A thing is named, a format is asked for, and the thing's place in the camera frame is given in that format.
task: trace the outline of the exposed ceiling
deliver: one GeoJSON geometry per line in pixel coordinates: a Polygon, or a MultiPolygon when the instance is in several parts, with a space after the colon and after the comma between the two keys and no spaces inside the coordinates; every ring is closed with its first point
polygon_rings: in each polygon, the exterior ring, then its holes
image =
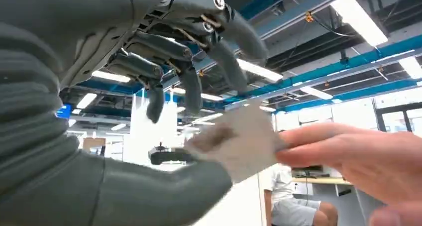
{"type": "MultiPolygon", "coordinates": [[[[230,5],[238,10],[251,3],[253,0],[226,0],[230,5]]],[[[254,17],[251,22],[254,26],[262,26],[272,19],[278,18],[284,12],[295,8],[306,0],[282,0],[277,6],[262,12],[254,17]]],[[[368,0],[357,0],[362,7],[371,13],[368,0]]],[[[386,32],[390,33],[390,42],[401,41],[412,36],[420,34],[422,21],[422,3],[420,0],[402,0],[397,9],[388,20],[385,17],[391,11],[397,0],[382,0],[382,8],[377,0],[372,0],[374,12],[371,13],[374,19],[379,19],[380,25],[385,27],[386,32]]],[[[359,53],[370,51],[372,48],[357,35],[348,25],[341,26],[336,16],[329,8],[320,11],[316,16],[329,26],[333,26],[336,32],[356,35],[355,37],[341,37],[322,28],[317,23],[307,23],[301,21],[265,40],[271,58],[268,60],[267,68],[279,72],[285,78],[301,74],[316,68],[327,66],[340,61],[342,57],[354,57],[359,53]]],[[[196,56],[196,59],[203,58],[204,55],[196,56]]],[[[249,79],[249,89],[269,84],[270,82],[256,75],[246,73],[249,79]]],[[[400,65],[384,67],[380,70],[372,70],[355,76],[339,79],[326,84],[315,86],[316,89],[326,91],[329,94],[339,94],[360,89],[368,86],[380,84],[382,82],[406,79],[409,76],[403,71],[400,65]]],[[[115,84],[113,81],[93,78],[93,82],[99,84],[115,84]]],[[[217,67],[213,67],[204,72],[201,77],[204,93],[232,96],[236,92],[232,91],[217,67]]],[[[129,82],[120,84],[122,89],[141,88],[141,86],[129,82]]],[[[75,127],[81,128],[108,128],[113,123],[90,122],[90,117],[99,117],[105,119],[115,119],[128,121],[132,103],[132,95],[116,93],[115,89],[96,90],[91,85],[80,84],[69,89],[64,89],[60,97],[65,103],[75,106],[86,93],[97,93],[95,102],[90,104],[80,115],[87,120],[77,122],[75,127]]],[[[268,104],[273,108],[281,108],[291,104],[313,100],[315,97],[305,94],[301,91],[278,96],[268,100],[268,104]]],[[[179,119],[183,124],[192,120],[211,114],[211,111],[201,112],[200,115],[189,115],[185,112],[179,114],[179,119]]]]}

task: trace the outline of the robotic hand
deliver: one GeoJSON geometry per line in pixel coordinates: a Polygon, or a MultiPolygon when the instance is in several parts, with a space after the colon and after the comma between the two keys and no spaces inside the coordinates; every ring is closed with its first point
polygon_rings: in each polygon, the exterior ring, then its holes
{"type": "MultiPolygon", "coordinates": [[[[189,225],[230,189],[216,162],[167,173],[85,154],[54,115],[60,89],[104,66],[142,82],[158,106],[164,61],[198,110],[191,53],[162,41],[165,33],[200,44],[240,91],[245,81],[223,37],[266,58],[222,0],[0,0],[0,225],[189,225]]],[[[157,121],[161,108],[148,112],[157,121]]]]}
{"type": "Polygon", "coordinates": [[[186,88],[187,111],[198,113],[202,107],[202,89],[192,65],[192,52],[169,38],[197,44],[217,62],[226,81],[240,93],[246,91],[247,80],[226,39],[237,43],[245,55],[260,64],[267,59],[263,41],[224,0],[162,0],[124,43],[129,54],[116,53],[118,58],[113,55],[106,66],[109,71],[144,85],[151,99],[147,115],[154,123],[164,102],[159,65],[171,66],[179,76],[186,88]]]}

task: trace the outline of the fluorescent light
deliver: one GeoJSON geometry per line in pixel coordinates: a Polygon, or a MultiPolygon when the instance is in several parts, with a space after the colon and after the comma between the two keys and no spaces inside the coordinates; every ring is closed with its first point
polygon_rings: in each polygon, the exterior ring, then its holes
{"type": "Polygon", "coordinates": [[[197,125],[215,125],[215,123],[206,122],[206,121],[199,121],[199,122],[195,122],[194,124],[197,124],[197,125]]]}
{"type": "Polygon", "coordinates": [[[82,98],[82,100],[76,105],[76,108],[85,109],[95,98],[97,97],[94,93],[88,93],[82,98]]]}
{"type": "Polygon", "coordinates": [[[261,110],[264,110],[266,112],[271,112],[271,113],[276,111],[274,108],[269,108],[269,107],[264,107],[264,106],[259,106],[259,108],[261,110]]]}
{"type": "Polygon", "coordinates": [[[72,127],[75,123],[76,123],[75,119],[70,119],[69,120],[69,127],[72,127]]]}
{"type": "Polygon", "coordinates": [[[267,78],[271,81],[276,82],[276,81],[283,78],[283,75],[281,75],[281,74],[270,71],[270,70],[263,68],[263,67],[260,67],[258,65],[246,62],[242,59],[237,59],[237,62],[239,63],[239,66],[240,66],[241,69],[246,70],[248,72],[251,72],[253,74],[262,76],[262,77],[267,78]]]}
{"type": "MultiPolygon", "coordinates": [[[[186,93],[186,90],[185,89],[181,89],[181,88],[172,88],[170,90],[172,92],[178,93],[178,94],[185,94],[186,93]]],[[[208,100],[217,101],[217,102],[223,100],[222,97],[214,96],[214,95],[210,95],[210,94],[205,94],[205,93],[201,93],[201,97],[203,99],[208,99],[208,100]]]]}
{"type": "Polygon", "coordinates": [[[211,100],[211,101],[216,101],[216,102],[221,101],[221,100],[223,100],[223,99],[224,99],[224,98],[222,98],[222,97],[219,97],[219,96],[214,96],[214,95],[210,95],[210,94],[206,94],[206,93],[202,93],[202,94],[201,94],[201,97],[202,97],[203,99],[208,99],[208,100],[211,100]]]}
{"type": "Polygon", "coordinates": [[[126,126],[125,123],[120,123],[119,125],[115,125],[111,128],[111,130],[120,130],[126,126]]]}
{"type": "Polygon", "coordinates": [[[177,126],[177,129],[179,129],[179,130],[200,130],[199,128],[197,128],[197,127],[189,127],[189,126],[177,126]]]}
{"type": "Polygon", "coordinates": [[[68,133],[75,133],[75,134],[87,134],[86,131],[80,131],[80,130],[68,130],[68,133]]]}
{"type": "Polygon", "coordinates": [[[178,107],[178,108],[177,108],[177,113],[181,113],[181,112],[183,112],[185,109],[186,109],[185,107],[178,107]]]}
{"type": "Polygon", "coordinates": [[[102,71],[94,71],[93,76],[98,77],[98,78],[104,78],[104,79],[109,79],[109,80],[113,80],[113,81],[118,81],[118,82],[122,82],[122,83],[127,83],[127,82],[130,81],[129,77],[117,75],[117,74],[113,74],[113,73],[106,73],[106,72],[102,72],[102,71]]]}
{"type": "Polygon", "coordinates": [[[297,87],[297,86],[299,86],[299,85],[302,85],[303,84],[303,82],[297,82],[297,83],[293,83],[293,87],[297,87]]]}
{"type": "Polygon", "coordinates": [[[223,115],[222,113],[216,113],[216,114],[212,114],[212,115],[207,115],[207,116],[205,116],[203,118],[196,119],[195,121],[193,121],[193,123],[198,123],[198,122],[201,122],[201,121],[213,120],[213,119],[216,119],[216,118],[218,118],[218,117],[220,117],[222,115],[223,115]]]}
{"type": "Polygon", "coordinates": [[[401,66],[413,79],[422,78],[422,68],[415,57],[404,58],[399,61],[401,66]]]}
{"type": "Polygon", "coordinates": [[[75,110],[72,111],[72,113],[73,114],[79,114],[79,113],[81,113],[81,111],[82,111],[81,109],[75,109],[75,110]]]}
{"type": "Polygon", "coordinates": [[[181,89],[181,88],[172,88],[170,89],[172,92],[174,93],[178,93],[178,94],[185,94],[186,90],[185,89],[181,89]]]}
{"type": "Polygon", "coordinates": [[[126,134],[126,133],[111,133],[111,132],[106,132],[105,134],[106,135],[129,135],[129,134],[126,134]]]}
{"type": "Polygon", "coordinates": [[[213,110],[208,110],[208,109],[201,109],[200,111],[204,112],[204,113],[214,113],[215,112],[213,110]]]}
{"type": "Polygon", "coordinates": [[[303,88],[301,88],[301,91],[303,91],[303,92],[305,92],[305,93],[307,93],[307,94],[311,94],[311,95],[314,95],[314,96],[316,96],[316,97],[319,97],[319,98],[325,99],[325,100],[332,99],[332,95],[327,94],[327,93],[325,93],[325,92],[322,92],[322,91],[320,91],[320,90],[317,90],[317,89],[315,89],[315,88],[311,88],[311,87],[303,87],[303,88]]]}
{"type": "Polygon", "coordinates": [[[165,38],[167,38],[167,40],[170,40],[172,42],[176,42],[176,39],[175,38],[168,38],[168,37],[165,37],[165,38]]]}
{"type": "Polygon", "coordinates": [[[370,45],[375,47],[388,41],[356,0],[335,0],[331,6],[343,17],[343,22],[350,24],[370,45]]]}
{"type": "Polygon", "coordinates": [[[338,103],[342,103],[343,101],[340,99],[333,99],[331,100],[333,103],[338,104],[338,103]]]}

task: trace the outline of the white wall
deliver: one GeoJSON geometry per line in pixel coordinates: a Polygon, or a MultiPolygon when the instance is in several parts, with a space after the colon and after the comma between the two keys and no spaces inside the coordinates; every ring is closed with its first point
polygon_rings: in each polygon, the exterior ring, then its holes
{"type": "Polygon", "coordinates": [[[234,185],[194,226],[263,226],[258,175],[234,185]]]}

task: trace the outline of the desk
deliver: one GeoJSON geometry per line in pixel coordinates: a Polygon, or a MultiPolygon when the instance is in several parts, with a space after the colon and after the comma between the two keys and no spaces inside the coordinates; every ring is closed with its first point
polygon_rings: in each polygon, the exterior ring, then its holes
{"type": "MultiPolygon", "coordinates": [[[[306,183],[305,178],[293,178],[293,182],[306,183]]],[[[350,182],[344,181],[343,178],[325,177],[325,178],[308,178],[308,183],[313,184],[330,184],[330,185],[351,185],[350,182]]]]}

